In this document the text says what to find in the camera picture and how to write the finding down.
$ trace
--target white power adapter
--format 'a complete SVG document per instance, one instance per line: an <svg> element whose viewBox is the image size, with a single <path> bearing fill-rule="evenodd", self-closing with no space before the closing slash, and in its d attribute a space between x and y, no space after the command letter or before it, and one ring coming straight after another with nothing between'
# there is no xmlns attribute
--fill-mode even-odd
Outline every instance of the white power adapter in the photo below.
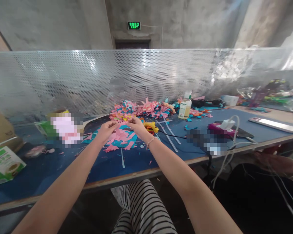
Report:
<svg viewBox="0 0 293 234"><path fill-rule="evenodd" d="M221 125L220 125L220 128L223 129L223 130L229 130L232 128L232 126L235 124L235 121L233 120L224 120Z"/></svg>

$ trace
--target green exit sign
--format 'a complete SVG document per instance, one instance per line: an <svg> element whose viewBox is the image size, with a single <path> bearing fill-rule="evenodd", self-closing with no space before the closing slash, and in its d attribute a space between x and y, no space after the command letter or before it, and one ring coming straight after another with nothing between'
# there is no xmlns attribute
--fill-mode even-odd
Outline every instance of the green exit sign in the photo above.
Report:
<svg viewBox="0 0 293 234"><path fill-rule="evenodd" d="M128 22L128 30L140 30L140 22Z"/></svg>

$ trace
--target metal mesh screen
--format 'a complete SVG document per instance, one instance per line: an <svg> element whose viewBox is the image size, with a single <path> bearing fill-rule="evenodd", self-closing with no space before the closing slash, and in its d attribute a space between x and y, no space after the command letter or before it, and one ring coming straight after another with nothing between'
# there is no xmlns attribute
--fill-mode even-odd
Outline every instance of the metal mesh screen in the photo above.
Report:
<svg viewBox="0 0 293 234"><path fill-rule="evenodd" d="M236 88L293 80L293 48L0 52L0 111L14 124L67 108L107 114L124 99L170 100L235 94Z"/></svg>

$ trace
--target striped pants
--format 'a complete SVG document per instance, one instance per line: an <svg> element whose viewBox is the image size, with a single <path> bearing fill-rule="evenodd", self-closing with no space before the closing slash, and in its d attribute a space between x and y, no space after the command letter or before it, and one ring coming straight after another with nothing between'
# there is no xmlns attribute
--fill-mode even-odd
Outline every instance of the striped pants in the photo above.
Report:
<svg viewBox="0 0 293 234"><path fill-rule="evenodd" d="M150 180L122 185L111 191L123 208L112 233L177 233Z"/></svg>

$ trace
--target floor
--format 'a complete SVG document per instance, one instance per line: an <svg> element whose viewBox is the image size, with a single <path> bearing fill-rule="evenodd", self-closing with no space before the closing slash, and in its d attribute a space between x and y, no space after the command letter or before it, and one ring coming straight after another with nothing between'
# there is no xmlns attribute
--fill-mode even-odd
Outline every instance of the floor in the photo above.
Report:
<svg viewBox="0 0 293 234"><path fill-rule="evenodd" d="M235 157L231 167L227 167L221 177L226 178L232 168L243 162L254 162L254 157L249 154ZM217 172L221 167L222 161L214 161L212 172ZM197 166L194 171L203 178L206 171ZM150 179L161 197L171 219L179 234L194 233L193 227L185 206L165 176ZM83 194L78 199L76 205L65 219L59 234L69 233L111 233L121 211L116 199L111 191L101 190L96 193ZM24 217L26 212L19 212L4 217L0 217L0 234L11 233L14 227Z"/></svg>

